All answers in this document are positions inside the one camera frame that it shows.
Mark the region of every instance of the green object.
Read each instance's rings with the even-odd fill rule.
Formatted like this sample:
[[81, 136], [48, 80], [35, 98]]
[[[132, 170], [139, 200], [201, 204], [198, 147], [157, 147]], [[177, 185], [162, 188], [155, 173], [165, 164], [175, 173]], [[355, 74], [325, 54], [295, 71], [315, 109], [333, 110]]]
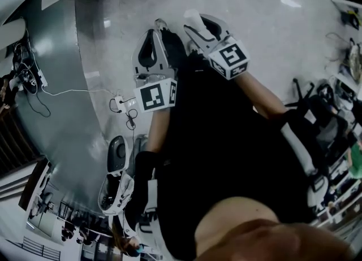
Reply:
[[358, 146], [358, 143], [354, 144], [351, 148], [352, 167], [350, 167], [351, 175], [354, 178], [362, 178], [362, 152]]

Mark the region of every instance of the white tile floor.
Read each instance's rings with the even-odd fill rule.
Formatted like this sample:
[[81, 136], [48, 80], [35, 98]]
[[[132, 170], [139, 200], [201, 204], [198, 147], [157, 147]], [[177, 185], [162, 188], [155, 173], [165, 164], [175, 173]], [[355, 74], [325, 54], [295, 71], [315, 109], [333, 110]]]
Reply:
[[[119, 89], [124, 97], [132, 97], [131, 55], [137, 41], [155, 19], [163, 18], [186, 43], [183, 14], [190, 8], [226, 21], [251, 55], [249, 71], [283, 101], [295, 99], [294, 77], [304, 82], [328, 77], [324, 69], [327, 58], [337, 51], [335, 41], [328, 41], [325, 34], [345, 33], [331, 0], [79, 1], [78, 26], [88, 26], [78, 29], [78, 35], [89, 88]], [[126, 117], [109, 111], [109, 97], [92, 95], [106, 139], [131, 136], [124, 125]], [[136, 134], [148, 132], [151, 116], [139, 114]]]

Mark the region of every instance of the hand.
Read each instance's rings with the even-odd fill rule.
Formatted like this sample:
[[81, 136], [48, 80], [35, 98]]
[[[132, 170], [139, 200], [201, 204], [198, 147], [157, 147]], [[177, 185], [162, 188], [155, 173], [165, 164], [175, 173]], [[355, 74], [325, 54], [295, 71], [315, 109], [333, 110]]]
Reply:
[[5, 100], [5, 94], [6, 94], [6, 88], [2, 87], [1, 88], [1, 92], [0, 92], [0, 96], [1, 96], [1, 100], [4, 101]]

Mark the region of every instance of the floor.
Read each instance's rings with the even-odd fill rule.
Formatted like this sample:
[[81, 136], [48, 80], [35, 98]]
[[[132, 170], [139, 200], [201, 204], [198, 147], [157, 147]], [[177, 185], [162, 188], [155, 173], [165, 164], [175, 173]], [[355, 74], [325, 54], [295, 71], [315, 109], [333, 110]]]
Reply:
[[[29, 17], [29, 32], [49, 78], [48, 91], [108, 89], [128, 99], [135, 87], [131, 55], [139, 38], [155, 19], [164, 18], [186, 43], [183, 14], [190, 8], [226, 21], [251, 55], [249, 71], [283, 101], [295, 100], [294, 77], [302, 84], [329, 77], [325, 67], [338, 43], [325, 35], [345, 35], [330, 0], [64, 0], [44, 11], [35, 0], [22, 15], [37, 15]], [[58, 198], [99, 212], [108, 143], [121, 134], [132, 145], [126, 116], [109, 110], [109, 93], [39, 96], [52, 111], [50, 118], [35, 114], [23, 95], [17, 99], [19, 114], [55, 165], [51, 182]], [[136, 136], [148, 133], [151, 117], [138, 114]]]
[[[283, 101], [295, 100], [292, 79], [302, 84], [328, 78], [325, 66], [335, 57], [329, 32], [344, 35], [331, 0], [96, 0], [77, 1], [79, 46], [88, 87], [133, 96], [131, 55], [142, 34], [163, 18], [186, 43], [185, 10], [223, 19], [251, 55], [249, 71]], [[109, 111], [108, 95], [92, 95], [95, 112], [109, 141], [132, 133], [124, 115]], [[139, 114], [136, 134], [147, 133], [152, 114]]]

